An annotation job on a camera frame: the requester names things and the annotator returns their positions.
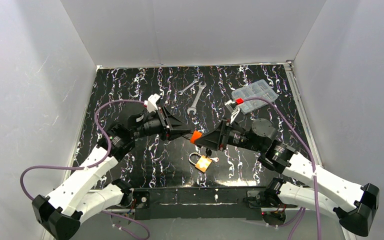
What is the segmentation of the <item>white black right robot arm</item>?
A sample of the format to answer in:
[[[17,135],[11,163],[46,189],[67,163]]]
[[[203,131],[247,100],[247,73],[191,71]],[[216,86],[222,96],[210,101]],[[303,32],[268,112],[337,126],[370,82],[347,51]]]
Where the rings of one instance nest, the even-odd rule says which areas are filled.
[[[285,180],[273,179],[265,198],[273,203],[296,205],[309,210],[319,207],[320,214],[337,219],[349,232],[369,235],[379,208],[380,189],[374,184],[345,180],[319,165],[289,145],[276,139],[277,129],[264,118],[252,122],[249,129],[223,119],[208,133],[195,131],[190,142],[213,151],[233,146],[258,152],[258,161],[268,170],[305,184],[304,188]]]

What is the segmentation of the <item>orange black padlock with keys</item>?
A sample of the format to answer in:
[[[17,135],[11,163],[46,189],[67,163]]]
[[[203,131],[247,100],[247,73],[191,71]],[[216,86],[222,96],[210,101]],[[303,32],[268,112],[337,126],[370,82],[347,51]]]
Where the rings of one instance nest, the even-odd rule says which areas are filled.
[[[204,150],[205,156],[211,157],[213,155],[213,151],[211,150],[209,145],[206,142],[204,142],[204,140],[202,140],[203,135],[204,134],[202,132],[195,130],[192,133],[189,142],[198,148],[205,148]]]

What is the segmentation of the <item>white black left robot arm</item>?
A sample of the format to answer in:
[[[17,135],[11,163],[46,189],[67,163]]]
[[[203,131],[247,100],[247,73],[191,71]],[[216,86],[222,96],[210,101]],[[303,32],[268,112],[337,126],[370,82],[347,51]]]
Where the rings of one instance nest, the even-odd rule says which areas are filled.
[[[132,114],[126,124],[113,123],[103,133],[103,139],[79,167],[48,195],[37,195],[32,207],[37,221],[56,240],[69,240],[82,223],[115,205],[133,203],[133,187],[116,179],[93,194],[91,188],[115,167],[136,145],[136,140],[158,135],[172,141],[190,134],[192,128],[173,116],[166,107],[145,104],[141,113]]]

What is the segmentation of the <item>large brass padlock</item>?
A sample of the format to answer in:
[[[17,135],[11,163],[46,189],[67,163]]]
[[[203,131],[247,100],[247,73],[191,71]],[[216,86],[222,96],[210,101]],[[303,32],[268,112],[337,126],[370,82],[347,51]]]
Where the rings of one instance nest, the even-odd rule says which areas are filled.
[[[194,166],[201,173],[205,173],[212,163],[217,163],[219,161],[219,158],[209,157],[209,156],[201,155],[197,152],[193,152],[188,156],[188,161],[192,166]]]

